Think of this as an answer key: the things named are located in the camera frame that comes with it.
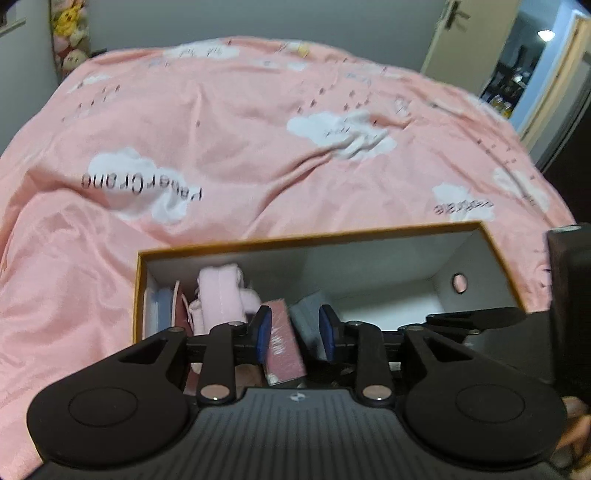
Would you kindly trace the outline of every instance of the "door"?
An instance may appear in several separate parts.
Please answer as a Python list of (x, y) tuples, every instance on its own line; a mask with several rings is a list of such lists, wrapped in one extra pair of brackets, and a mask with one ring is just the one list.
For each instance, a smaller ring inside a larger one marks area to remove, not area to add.
[(544, 172), (544, 177), (558, 190), (577, 222), (591, 222), (590, 131), (591, 107), (588, 107), (569, 140)]
[(421, 72), (480, 96), (517, 18), (521, 0), (450, 0)]

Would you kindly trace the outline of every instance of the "ribbed black surface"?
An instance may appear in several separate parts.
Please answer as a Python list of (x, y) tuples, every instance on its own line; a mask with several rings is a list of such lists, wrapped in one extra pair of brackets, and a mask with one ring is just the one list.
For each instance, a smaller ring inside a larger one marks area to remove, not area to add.
[(85, 472), (48, 464), (30, 478), (558, 480), (561, 476), (544, 463), (501, 473), (448, 465), (420, 449), (394, 413), (359, 405), (345, 390), (249, 389), (235, 405), (202, 411), (180, 443), (140, 465)]

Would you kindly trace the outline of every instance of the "black mount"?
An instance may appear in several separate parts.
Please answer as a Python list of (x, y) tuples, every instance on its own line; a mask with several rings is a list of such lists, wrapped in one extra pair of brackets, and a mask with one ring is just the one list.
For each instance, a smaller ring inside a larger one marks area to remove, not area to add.
[[(425, 324), (382, 333), (364, 322), (342, 323), (324, 305), (319, 326), (329, 362), (354, 365), (357, 404), (397, 415), (423, 448), (447, 462), (524, 468), (550, 455), (566, 414), (547, 385), (452, 340), (486, 329), (486, 318), (498, 325), (519, 314), (430, 316)], [(42, 390), (27, 414), (31, 438), (45, 461), (76, 469), (158, 455), (204, 408), (240, 403), (234, 366), (262, 364), (270, 330), (271, 310), (262, 307), (248, 325), (230, 322), (209, 335), (188, 338), (177, 327), (160, 332)], [(193, 362), (203, 367), (196, 396), (188, 397), (182, 391)], [(402, 362), (400, 391), (389, 362)]]

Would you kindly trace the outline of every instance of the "circular pad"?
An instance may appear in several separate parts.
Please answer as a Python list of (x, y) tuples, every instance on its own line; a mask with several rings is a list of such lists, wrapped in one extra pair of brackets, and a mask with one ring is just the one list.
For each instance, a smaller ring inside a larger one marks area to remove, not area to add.
[(525, 408), (523, 398), (500, 385), (474, 385), (458, 393), (456, 406), (466, 417), (487, 423), (515, 420)]
[(88, 427), (110, 427), (130, 418), (138, 399), (122, 388), (94, 388), (79, 393), (70, 403), (70, 415)]
[(103, 469), (166, 448), (184, 431), (189, 406), (158, 373), (151, 365), (96, 364), (42, 390), (27, 413), (41, 457), (77, 469)]
[(549, 386), (494, 362), (441, 362), (408, 393), (410, 429), (472, 468), (524, 468), (549, 457), (566, 421)]

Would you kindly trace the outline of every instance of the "bed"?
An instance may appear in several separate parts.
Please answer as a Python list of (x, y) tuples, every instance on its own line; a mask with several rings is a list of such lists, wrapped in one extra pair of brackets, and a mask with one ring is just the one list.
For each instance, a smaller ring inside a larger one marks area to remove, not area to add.
[(302, 41), (89, 60), (1, 164), (4, 480), (39, 463), (33, 396), (131, 342), (138, 250), (481, 220), (535, 311), (544, 232), (574, 223), (487, 104)]

